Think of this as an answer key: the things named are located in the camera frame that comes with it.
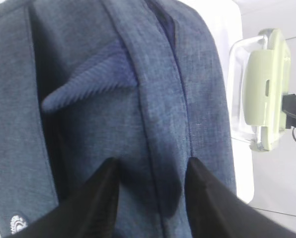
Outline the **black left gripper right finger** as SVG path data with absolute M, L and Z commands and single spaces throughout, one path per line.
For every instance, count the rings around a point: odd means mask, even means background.
M 194 238 L 296 238 L 238 199 L 194 157 L 187 164 L 186 210 Z

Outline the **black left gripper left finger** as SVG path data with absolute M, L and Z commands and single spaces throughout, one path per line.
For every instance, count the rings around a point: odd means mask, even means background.
M 83 187 L 14 238 L 110 238 L 119 200 L 119 163 L 105 160 Z

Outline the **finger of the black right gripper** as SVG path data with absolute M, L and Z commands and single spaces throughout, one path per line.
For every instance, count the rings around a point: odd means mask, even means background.
M 283 96 L 282 111 L 286 114 L 286 129 L 296 128 L 296 94 Z

